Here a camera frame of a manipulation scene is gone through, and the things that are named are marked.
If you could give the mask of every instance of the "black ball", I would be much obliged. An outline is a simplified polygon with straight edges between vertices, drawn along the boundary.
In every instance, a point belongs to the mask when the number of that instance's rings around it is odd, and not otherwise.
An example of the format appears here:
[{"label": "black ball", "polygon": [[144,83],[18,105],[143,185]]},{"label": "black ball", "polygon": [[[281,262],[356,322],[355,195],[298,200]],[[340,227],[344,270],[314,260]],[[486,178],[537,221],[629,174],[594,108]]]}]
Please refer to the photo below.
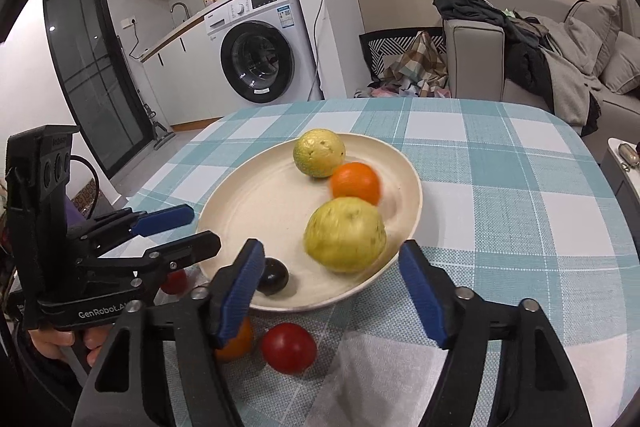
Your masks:
[{"label": "black ball", "polygon": [[274,259],[273,257],[267,257],[264,260],[264,271],[260,282],[258,282],[258,292],[265,295],[273,295],[281,291],[284,286],[289,282],[289,271],[283,263]]}]

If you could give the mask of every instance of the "orange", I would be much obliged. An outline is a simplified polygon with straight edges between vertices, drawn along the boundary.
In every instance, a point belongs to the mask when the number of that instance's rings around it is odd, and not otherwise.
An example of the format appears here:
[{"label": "orange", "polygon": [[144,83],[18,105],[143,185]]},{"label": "orange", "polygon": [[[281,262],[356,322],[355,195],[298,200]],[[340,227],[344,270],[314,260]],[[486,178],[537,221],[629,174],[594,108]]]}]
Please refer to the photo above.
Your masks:
[{"label": "orange", "polygon": [[216,349],[216,358],[219,362],[231,362],[232,360],[244,357],[254,343],[254,328],[252,328],[249,317],[245,317],[240,325],[238,334],[232,338],[222,349]]},{"label": "orange", "polygon": [[360,198],[371,204],[380,201],[380,178],[376,172],[360,162],[345,163],[331,176],[334,198]]}]

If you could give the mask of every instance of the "washing machine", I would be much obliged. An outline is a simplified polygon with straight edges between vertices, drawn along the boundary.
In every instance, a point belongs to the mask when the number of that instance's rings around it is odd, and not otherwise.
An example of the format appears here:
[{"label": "washing machine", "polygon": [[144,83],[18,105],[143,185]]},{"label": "washing machine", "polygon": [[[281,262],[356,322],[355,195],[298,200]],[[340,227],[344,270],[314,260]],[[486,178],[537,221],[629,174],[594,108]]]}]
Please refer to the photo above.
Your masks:
[{"label": "washing machine", "polygon": [[232,0],[205,16],[215,114],[320,100],[299,0]]}]

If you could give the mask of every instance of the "human hand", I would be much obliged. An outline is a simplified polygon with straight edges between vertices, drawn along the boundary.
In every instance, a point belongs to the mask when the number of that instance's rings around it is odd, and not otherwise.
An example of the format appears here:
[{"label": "human hand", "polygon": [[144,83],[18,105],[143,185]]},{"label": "human hand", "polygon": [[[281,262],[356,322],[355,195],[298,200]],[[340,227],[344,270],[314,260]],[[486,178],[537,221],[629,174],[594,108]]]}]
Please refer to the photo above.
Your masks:
[{"label": "human hand", "polygon": [[[94,363],[107,335],[111,330],[111,325],[96,326],[84,331],[82,339],[84,345],[89,349],[86,361],[89,366],[94,367]],[[53,328],[40,328],[39,330],[30,330],[31,342],[33,347],[48,359],[65,360],[65,355],[60,350],[61,346],[73,346],[75,342],[75,334],[73,331],[57,331]]]}]

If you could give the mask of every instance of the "sofa armrest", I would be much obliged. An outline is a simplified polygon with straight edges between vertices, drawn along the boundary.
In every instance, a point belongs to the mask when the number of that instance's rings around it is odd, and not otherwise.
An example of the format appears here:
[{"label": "sofa armrest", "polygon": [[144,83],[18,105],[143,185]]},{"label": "sofa armrest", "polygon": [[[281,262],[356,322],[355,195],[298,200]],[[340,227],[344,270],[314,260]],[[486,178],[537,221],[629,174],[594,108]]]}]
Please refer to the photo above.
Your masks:
[{"label": "sofa armrest", "polygon": [[485,22],[444,21],[453,98],[502,101],[504,31]]}]

